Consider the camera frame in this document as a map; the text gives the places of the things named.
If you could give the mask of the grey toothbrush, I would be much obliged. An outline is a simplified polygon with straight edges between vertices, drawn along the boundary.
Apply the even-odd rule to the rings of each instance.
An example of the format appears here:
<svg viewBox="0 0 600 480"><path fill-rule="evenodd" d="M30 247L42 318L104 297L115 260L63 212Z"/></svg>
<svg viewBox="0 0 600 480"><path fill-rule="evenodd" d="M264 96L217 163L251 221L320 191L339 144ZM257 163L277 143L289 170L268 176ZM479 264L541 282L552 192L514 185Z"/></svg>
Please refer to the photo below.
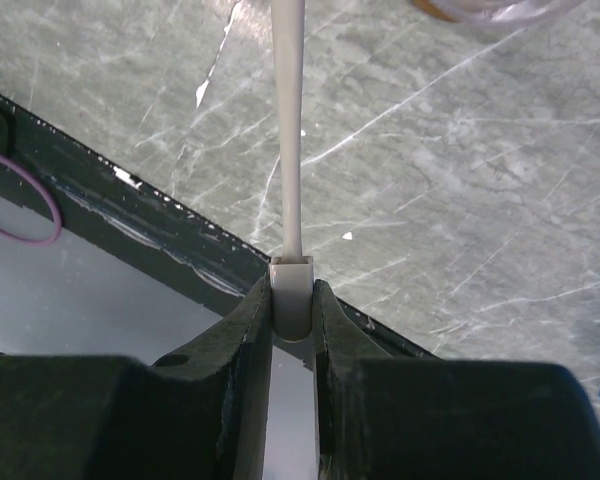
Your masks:
<svg viewBox="0 0 600 480"><path fill-rule="evenodd" d="M305 3L271 3L274 67L279 120L282 250L269 267L272 321L287 342L307 338L312 329L313 264L303 254L301 215L301 113Z"/></svg>

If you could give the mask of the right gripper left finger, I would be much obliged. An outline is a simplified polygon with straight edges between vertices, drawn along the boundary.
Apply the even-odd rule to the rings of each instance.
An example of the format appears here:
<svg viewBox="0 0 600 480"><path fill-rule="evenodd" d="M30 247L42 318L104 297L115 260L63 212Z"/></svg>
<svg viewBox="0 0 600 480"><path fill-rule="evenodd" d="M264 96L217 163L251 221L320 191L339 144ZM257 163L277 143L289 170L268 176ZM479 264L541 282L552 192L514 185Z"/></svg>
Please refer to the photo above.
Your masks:
<svg viewBox="0 0 600 480"><path fill-rule="evenodd" d="M258 479L272 360L259 279L202 334L145 365L0 355L0 479Z"/></svg>

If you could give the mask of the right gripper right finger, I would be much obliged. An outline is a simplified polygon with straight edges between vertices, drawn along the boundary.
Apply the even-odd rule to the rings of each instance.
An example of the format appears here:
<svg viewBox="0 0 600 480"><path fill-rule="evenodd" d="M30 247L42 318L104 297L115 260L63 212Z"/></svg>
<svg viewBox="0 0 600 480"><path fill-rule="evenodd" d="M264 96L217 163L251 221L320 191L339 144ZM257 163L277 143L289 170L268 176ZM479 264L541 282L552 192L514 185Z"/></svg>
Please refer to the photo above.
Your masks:
<svg viewBox="0 0 600 480"><path fill-rule="evenodd" d="M322 479L600 479L600 425L551 363L392 355L313 293Z"/></svg>

